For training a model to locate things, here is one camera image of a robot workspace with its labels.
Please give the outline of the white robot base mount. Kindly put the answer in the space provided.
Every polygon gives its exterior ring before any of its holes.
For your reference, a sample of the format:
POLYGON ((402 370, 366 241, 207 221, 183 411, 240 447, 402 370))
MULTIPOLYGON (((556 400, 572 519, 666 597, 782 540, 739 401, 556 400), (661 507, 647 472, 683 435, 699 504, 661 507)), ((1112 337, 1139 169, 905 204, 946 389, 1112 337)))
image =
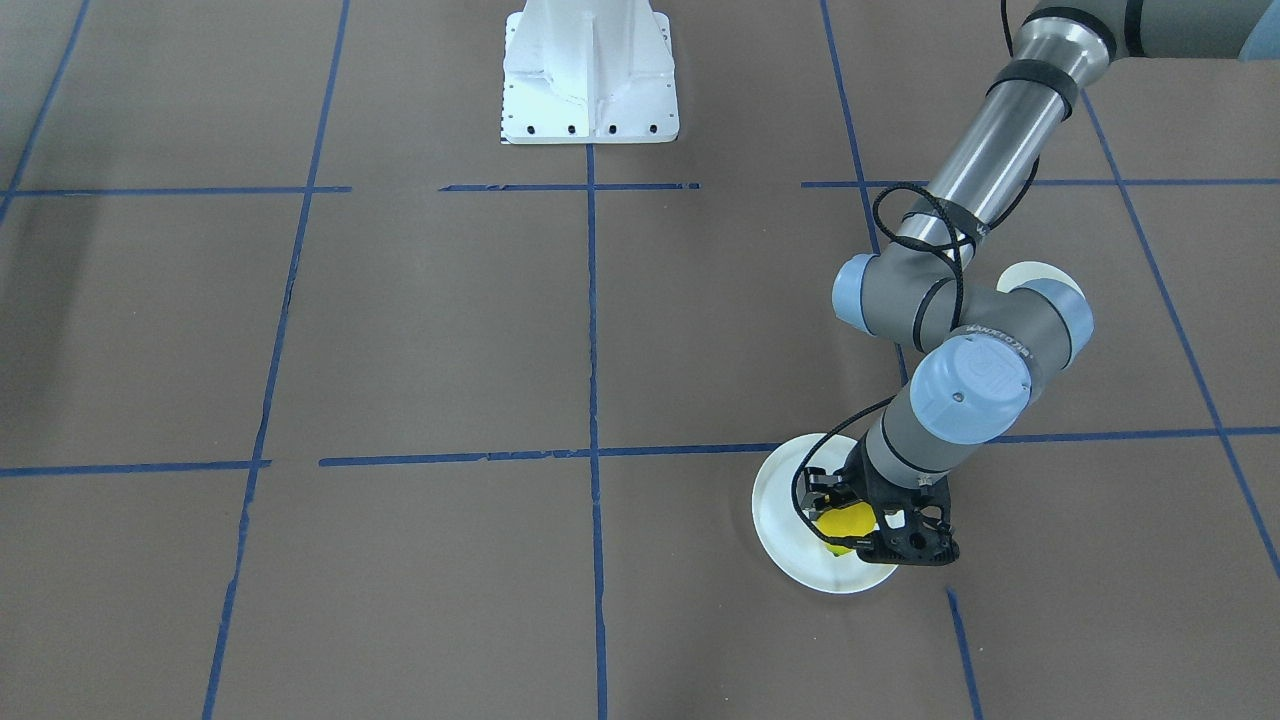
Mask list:
POLYGON ((649 1, 527 1, 503 38, 503 143, 677 140, 671 22, 649 1))

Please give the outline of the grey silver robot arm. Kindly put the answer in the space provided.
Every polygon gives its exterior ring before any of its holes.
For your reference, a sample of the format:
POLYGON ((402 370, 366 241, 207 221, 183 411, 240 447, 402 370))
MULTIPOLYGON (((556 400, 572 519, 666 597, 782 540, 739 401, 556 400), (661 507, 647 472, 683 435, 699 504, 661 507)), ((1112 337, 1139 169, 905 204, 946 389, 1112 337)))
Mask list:
POLYGON ((1007 432, 1091 341, 1093 313, 1069 281, 1007 270, 1006 287, 991 290, 966 278, 1083 90, 1125 59, 1274 60, 1277 4, 1041 1, 1005 37, 1007 64, 940 172, 895 186, 914 197, 897 228, 870 205, 886 246, 846 261, 832 287, 841 322, 922 354, 905 387, 870 407, 874 424, 838 470, 803 460, 791 480, 806 530, 864 562, 955 561, 948 474, 1007 432))

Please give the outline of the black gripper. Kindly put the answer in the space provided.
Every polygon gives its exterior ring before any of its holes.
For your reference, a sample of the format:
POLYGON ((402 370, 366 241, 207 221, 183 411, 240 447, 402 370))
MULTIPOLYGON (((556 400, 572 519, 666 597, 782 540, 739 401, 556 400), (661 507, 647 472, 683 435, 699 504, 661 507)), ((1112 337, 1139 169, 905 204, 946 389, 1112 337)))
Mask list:
POLYGON ((829 512, 851 502, 870 505, 876 529, 854 552, 864 562, 945 566, 960 557, 950 523, 948 477, 924 486, 897 486, 872 464, 863 445, 836 474, 823 468, 800 470, 800 512, 829 512))

